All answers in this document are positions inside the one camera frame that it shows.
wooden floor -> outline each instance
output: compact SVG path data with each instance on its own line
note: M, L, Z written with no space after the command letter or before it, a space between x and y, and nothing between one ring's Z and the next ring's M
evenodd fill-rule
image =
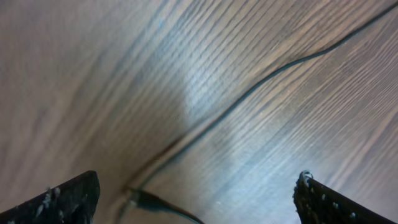
M392 3L2 1L0 210L90 169L95 222L114 223L147 161ZM310 169L398 222L397 20L267 82L146 190L206 223L299 223L293 187ZM188 222L130 209L123 223Z

wood grain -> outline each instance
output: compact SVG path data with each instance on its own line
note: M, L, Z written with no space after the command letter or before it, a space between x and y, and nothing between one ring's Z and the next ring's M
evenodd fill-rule
M392 2L3 1L0 188L7 193L0 194L0 210L93 169L101 182L96 222L104 223L113 218L105 212L113 196L134 171L230 104L260 72L330 45ZM242 185L266 183L271 190L258 200L276 198L283 193L276 186L290 189L299 172L290 170L309 160L306 167L316 167L332 187L370 195L374 187L355 183L369 185L373 178L367 175L392 177L377 164L395 169L389 155L396 79L383 70L393 70L393 19L265 85L150 189L182 205L193 202L187 208L215 223L246 217L260 222L260 216L271 222L282 217L278 209L292 204L266 212L270 206L254 209L229 195ZM380 153L373 148L378 141ZM337 169L340 161L345 166ZM267 182L275 173L284 175ZM187 184L186 175L194 182ZM379 186L389 189L391 183ZM220 199L210 199L213 194ZM234 202L223 211L233 216L217 214L222 200ZM238 202L247 205L238 208ZM377 202L374 208L392 208ZM158 217L144 218L151 223Z
M398 221L397 19L392 13L331 54L276 77L148 190L206 223L298 223L293 189L299 172L310 169ZM178 223L166 214L128 215Z

wire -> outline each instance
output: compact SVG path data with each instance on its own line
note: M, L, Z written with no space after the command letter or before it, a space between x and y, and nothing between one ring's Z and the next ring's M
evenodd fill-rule
M142 189L143 187L145 187L145 185L147 185L164 167L167 166L167 164L170 164L172 161L174 161L176 158L178 158L182 153L184 153L185 151L187 151L192 145L194 145L199 139L201 139L204 135L206 135L209 131L211 131L213 128L215 128L218 124L220 124L229 114L231 114L234 109L236 107L238 107L248 96L250 96L255 90L257 90L261 85L263 85L266 81L270 80L271 78L275 77L276 75L278 75L279 73L287 70L290 67L293 67L294 65L306 62L308 60L311 60L313 58L325 55L329 52L331 52L332 50L335 50L336 48L338 48L339 46L341 46L342 44L344 44L345 42L347 42L348 40L350 40L350 38L352 38L353 36L355 36L356 34L358 34L359 32L361 32L362 30L364 30L365 28L369 27L370 25L372 25L373 23L375 23L376 21L378 21L380 18L382 18L383 16L385 16L388 12L390 12L391 10L393 10L394 8L396 8L398 6L398 1L395 2L394 4L392 4L391 6L389 6L387 9L385 9L384 11L382 11L381 13L379 13L378 15L376 15L375 17L373 17L371 20L367 21L365 24L363 24L361 27L353 30L352 32L350 32L349 34L347 34L346 36L344 36L342 39L340 39L338 42L334 43L333 45L331 45L330 47L326 48L325 50L321 50L319 52L316 52L314 54L311 54L309 56L294 60L293 62L287 63L286 65L277 68L276 70L274 70L273 72L271 72L269 75L267 75L266 77L264 77L263 79L259 80L257 83L255 83L252 87L249 88L248 91L244 92L235 102L233 102L229 107L227 107L226 110L224 110L224 112L222 112L216 119L213 120L213 122L211 122L207 128L205 128L202 132L200 132L199 134L197 134L188 144L186 144L183 148L181 148L181 150L178 151L178 153L174 154L172 157L170 157L169 159L167 159L162 165L160 165L155 171L153 171L146 179L145 181L143 181L143 183L138 187L138 189ZM171 146L167 146L163 151L166 151L170 148Z
M311 54L309 56L294 60L293 62L287 63L284 66L277 68L273 72L271 72L269 75L265 76L263 79L259 80L257 83L255 83L252 87L250 87L246 92L244 92L235 102L233 102L229 107L227 107L217 118L215 118L204 130L202 130L200 133L198 133L188 144L186 144L184 147L181 148L177 153L172 155L170 158L168 158L165 162L163 162L158 168L156 168L153 172L151 172L148 177L144 179L144 181L138 186L137 190L143 189L160 171L162 171L165 167L167 167L170 163L172 163L176 158L180 157L184 152L186 152L192 145L194 145L199 139L201 139L204 135L209 133L213 128L215 128L218 124L220 124L228 115L230 115L235 108L237 108L248 96L250 96L255 90L257 90L260 86L262 86L265 82L270 80L271 78L275 77L279 73L287 70L290 67L293 67L294 65L309 61L313 58L325 55L332 50L335 50L348 40L350 40L353 36L361 32L362 30L366 29L376 21L378 21L380 18L384 17L388 12L392 11L398 6L398 1L389 6L387 9L367 21L365 24L360 26L359 28L353 30L346 36L344 36L342 39L340 39L338 42L334 43L333 45L327 47L324 50L321 50L319 52L316 52L314 54ZM175 141L173 141L169 146L167 146L164 150L160 152L156 156L154 160L149 161L143 168L141 168L137 173L140 173L145 168L148 168L150 166L150 162L156 161L157 158L163 156L166 152L170 151L171 148L173 148L175 145L177 145L180 141L184 139L184 137L187 134L184 134L183 136L180 136L177 138ZM182 210L182 209L174 209L173 210L175 213L191 220L194 223L203 223L200 221L198 218L193 216L192 214Z
M160 197L154 194L151 194L143 190L134 190L134 189L131 190L133 191L134 198L130 200L130 203L134 204L137 208L141 208L151 212L170 212L180 215L181 217L184 217L193 223L205 224L203 221L201 221L198 217L194 216L193 214L185 211L184 209L178 206L168 203L165 200L162 200Z
M174 214L180 215L181 217L186 218L187 220L190 220L192 223L195 224L205 224L203 221L201 221L198 217L194 216L193 214L185 211L184 209L177 207L175 205L172 205L168 203L168 209L170 212L173 212Z

laminate floor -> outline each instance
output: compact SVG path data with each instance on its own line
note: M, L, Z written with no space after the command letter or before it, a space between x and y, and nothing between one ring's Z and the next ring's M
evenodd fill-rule
M109 208L147 161L393 3L0 3L0 210L90 169L95 222L113 223ZM398 222L397 20L393 10L271 79L146 189L206 223L298 223L293 187L310 169ZM123 223L188 222L129 210Z

black plastic part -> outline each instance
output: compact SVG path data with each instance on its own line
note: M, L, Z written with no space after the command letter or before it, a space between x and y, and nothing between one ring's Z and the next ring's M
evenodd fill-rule
M0 213L3 224L89 224L100 197L95 171L87 171L23 204Z
M297 181L293 198L297 213L305 224L396 224L304 175L304 172Z

